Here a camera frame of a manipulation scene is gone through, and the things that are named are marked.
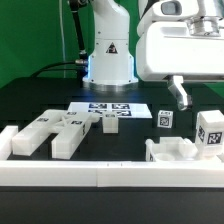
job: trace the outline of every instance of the green wall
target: green wall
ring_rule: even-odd
[[[130,13],[130,52],[135,54],[138,23],[137,0],[117,0]],[[93,12],[89,5],[80,10],[89,53],[93,50]],[[78,57],[74,23],[67,0],[63,0],[66,60]],[[39,68],[63,61],[59,21],[59,0],[0,1],[0,87],[17,77],[26,77]]]

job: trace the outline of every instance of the white block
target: white block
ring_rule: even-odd
[[[100,115],[77,112],[69,123],[52,141],[52,158],[70,159],[88,133],[92,122],[98,122]]]
[[[12,152],[12,138],[18,133],[18,126],[6,126],[0,134],[0,160],[7,160]]]
[[[64,111],[47,110],[12,139],[13,154],[30,156],[51,134],[49,126],[59,122]]]
[[[173,124],[173,111],[160,110],[158,113],[157,126],[161,128],[171,128]]]
[[[223,153],[224,116],[219,110],[199,112],[195,145],[201,156]]]
[[[116,112],[103,112],[103,133],[118,133],[118,117]]]

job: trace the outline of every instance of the white box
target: white box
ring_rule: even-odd
[[[173,111],[160,110],[158,113],[157,126],[161,128],[171,128],[173,124]]]
[[[118,133],[118,117],[116,112],[103,112],[103,133]]]
[[[195,145],[202,156],[223,152],[224,116],[219,110],[198,113]]]

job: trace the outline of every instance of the black table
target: black table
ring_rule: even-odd
[[[165,83],[140,83],[122,93],[80,88],[75,79],[20,78],[0,90],[0,129],[22,129],[47,109],[67,110],[70,102],[146,103],[152,119],[120,119],[118,135],[104,135],[102,123],[90,129],[71,160],[144,161],[145,140],[181,136],[194,141],[202,110],[224,112],[224,99],[203,84],[185,84],[193,108],[180,112]],[[172,129],[157,127],[159,110],[174,111]],[[52,160],[49,139],[30,157]],[[3,223],[223,223],[224,190],[212,188],[0,187]]]

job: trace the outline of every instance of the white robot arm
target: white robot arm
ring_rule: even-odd
[[[92,5],[95,23],[94,51],[88,59],[88,75],[83,86],[102,91],[136,88],[134,59],[129,53],[128,11],[114,0],[70,0],[78,10]]]
[[[220,0],[154,3],[138,26],[138,75],[144,81],[168,81],[179,108],[185,110],[189,98],[181,87],[183,78],[203,82],[223,80],[224,30],[220,24],[223,16]]]

